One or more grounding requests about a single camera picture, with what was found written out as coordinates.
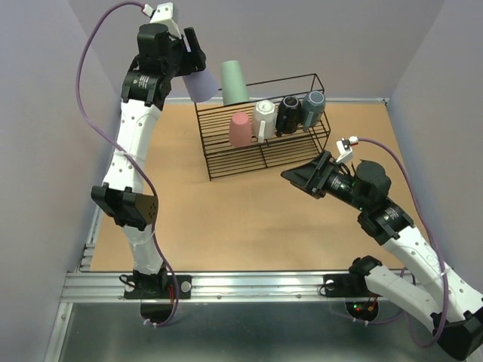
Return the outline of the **purple cup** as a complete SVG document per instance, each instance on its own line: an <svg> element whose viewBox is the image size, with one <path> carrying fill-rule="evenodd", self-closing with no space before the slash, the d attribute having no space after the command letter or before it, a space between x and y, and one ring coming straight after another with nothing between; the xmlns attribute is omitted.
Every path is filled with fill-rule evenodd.
<svg viewBox="0 0 483 362"><path fill-rule="evenodd" d="M218 83L209 69L183 76L189 98L194 103L203 103L218 92Z"/></svg>

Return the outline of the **blue-grey mug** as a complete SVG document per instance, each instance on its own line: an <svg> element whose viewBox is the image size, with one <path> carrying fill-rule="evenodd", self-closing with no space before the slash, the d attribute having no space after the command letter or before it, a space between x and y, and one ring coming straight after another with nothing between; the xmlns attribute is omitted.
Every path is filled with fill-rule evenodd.
<svg viewBox="0 0 483 362"><path fill-rule="evenodd" d="M314 127L317 124L325 111L325 106L325 95L321 91L311 91L303 98L300 123L304 132L307 132L310 127Z"/></svg>

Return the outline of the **white mug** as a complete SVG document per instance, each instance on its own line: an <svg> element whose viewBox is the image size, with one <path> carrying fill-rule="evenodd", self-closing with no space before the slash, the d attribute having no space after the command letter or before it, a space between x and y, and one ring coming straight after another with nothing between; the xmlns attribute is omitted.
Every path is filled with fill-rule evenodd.
<svg viewBox="0 0 483 362"><path fill-rule="evenodd" d="M259 144L274 136L275 122L275 104L269 100L257 102L252 115L252 134Z"/></svg>

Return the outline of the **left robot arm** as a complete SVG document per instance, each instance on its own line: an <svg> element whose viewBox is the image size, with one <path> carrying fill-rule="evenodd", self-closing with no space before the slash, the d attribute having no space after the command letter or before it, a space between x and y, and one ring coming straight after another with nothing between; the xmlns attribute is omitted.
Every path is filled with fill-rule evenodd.
<svg viewBox="0 0 483 362"><path fill-rule="evenodd" d="M134 267L131 275L120 279L130 299L164 296L171 285L153 235L158 197L143 191L147 183L144 167L172 79L206 68L205 53L192 27L176 37L164 24L144 24L137 44L139 53L122 83L117 145L101 186L91 190L93 201L128 239Z"/></svg>

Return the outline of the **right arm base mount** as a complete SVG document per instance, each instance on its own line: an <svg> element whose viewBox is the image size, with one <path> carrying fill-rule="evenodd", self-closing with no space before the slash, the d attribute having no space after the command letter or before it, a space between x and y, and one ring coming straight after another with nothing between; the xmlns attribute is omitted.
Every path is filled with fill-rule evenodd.
<svg viewBox="0 0 483 362"><path fill-rule="evenodd" d="M351 273L323 275L318 294L328 298L364 298L373 295L364 278Z"/></svg>

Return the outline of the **green cup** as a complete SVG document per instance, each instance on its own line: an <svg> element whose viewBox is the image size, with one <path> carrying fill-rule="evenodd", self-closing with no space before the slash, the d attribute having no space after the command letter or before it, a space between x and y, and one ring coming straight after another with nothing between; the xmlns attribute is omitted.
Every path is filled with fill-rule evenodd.
<svg viewBox="0 0 483 362"><path fill-rule="evenodd" d="M224 106L247 103L250 100L238 60L229 60L221 64L221 80Z"/></svg>

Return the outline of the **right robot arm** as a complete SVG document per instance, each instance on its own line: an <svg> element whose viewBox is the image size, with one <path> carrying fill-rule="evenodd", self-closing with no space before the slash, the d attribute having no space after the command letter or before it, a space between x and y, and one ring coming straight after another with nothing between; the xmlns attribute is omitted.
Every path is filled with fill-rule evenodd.
<svg viewBox="0 0 483 362"><path fill-rule="evenodd" d="M482 294L467 284L423 237L409 215L389 198L391 179L374 161L363 160L352 174L323 152L309 163L281 173L314 198L331 195L359 210L358 224L419 282L395 276L381 261L365 256L349 268L348 288L386 297L423 324L437 344L465 360L482 344Z"/></svg>

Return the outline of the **red cup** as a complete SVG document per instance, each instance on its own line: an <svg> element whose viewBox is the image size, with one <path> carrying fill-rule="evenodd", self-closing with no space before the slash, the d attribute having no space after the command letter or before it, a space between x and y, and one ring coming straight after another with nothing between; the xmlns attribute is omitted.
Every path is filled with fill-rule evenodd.
<svg viewBox="0 0 483 362"><path fill-rule="evenodd" d="M229 142L235 148L251 144L251 122L245 112L234 113L229 123Z"/></svg>

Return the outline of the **black mug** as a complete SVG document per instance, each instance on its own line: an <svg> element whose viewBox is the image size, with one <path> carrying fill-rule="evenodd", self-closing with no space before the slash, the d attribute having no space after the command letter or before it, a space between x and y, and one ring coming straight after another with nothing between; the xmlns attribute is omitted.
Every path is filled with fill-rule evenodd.
<svg viewBox="0 0 483 362"><path fill-rule="evenodd" d="M298 98L293 96L284 97L278 105L276 118L276 136L293 134L297 131L300 118L301 105Z"/></svg>

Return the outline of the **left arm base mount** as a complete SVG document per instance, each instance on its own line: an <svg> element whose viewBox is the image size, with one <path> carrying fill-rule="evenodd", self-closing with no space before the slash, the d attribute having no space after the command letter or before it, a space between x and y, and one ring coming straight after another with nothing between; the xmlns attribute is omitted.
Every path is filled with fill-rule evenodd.
<svg viewBox="0 0 483 362"><path fill-rule="evenodd" d="M128 300L169 299L174 295L173 277L161 270L157 275L145 275L135 271L132 275L121 274L124 298Z"/></svg>

